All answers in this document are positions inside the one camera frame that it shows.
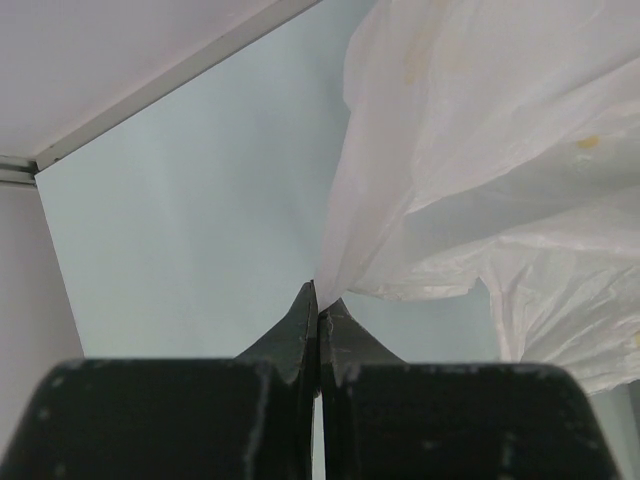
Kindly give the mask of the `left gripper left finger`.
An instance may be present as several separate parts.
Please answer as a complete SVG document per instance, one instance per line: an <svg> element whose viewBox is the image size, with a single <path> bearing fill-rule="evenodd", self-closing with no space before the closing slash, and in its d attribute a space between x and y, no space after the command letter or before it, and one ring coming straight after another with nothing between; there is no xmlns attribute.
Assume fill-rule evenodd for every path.
<svg viewBox="0 0 640 480"><path fill-rule="evenodd" d="M234 358L88 359L39 383L1 458L5 479L308 479L318 306Z"/></svg>

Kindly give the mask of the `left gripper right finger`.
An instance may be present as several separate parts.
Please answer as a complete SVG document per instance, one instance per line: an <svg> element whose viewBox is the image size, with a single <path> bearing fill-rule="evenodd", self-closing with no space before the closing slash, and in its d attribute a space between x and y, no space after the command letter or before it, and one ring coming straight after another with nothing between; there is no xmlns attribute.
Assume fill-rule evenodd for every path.
<svg viewBox="0 0 640 480"><path fill-rule="evenodd" d="M408 363L343 302L319 317L330 479L616 479L593 410L563 369Z"/></svg>

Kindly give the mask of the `white plastic bag lemon print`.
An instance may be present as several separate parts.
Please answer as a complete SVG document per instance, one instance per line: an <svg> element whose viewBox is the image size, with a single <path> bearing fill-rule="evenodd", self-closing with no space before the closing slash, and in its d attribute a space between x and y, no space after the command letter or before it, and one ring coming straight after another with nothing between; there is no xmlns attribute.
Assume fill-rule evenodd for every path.
<svg viewBox="0 0 640 480"><path fill-rule="evenodd" d="M638 379L637 2L380 1L343 96L321 308L482 283L503 361Z"/></svg>

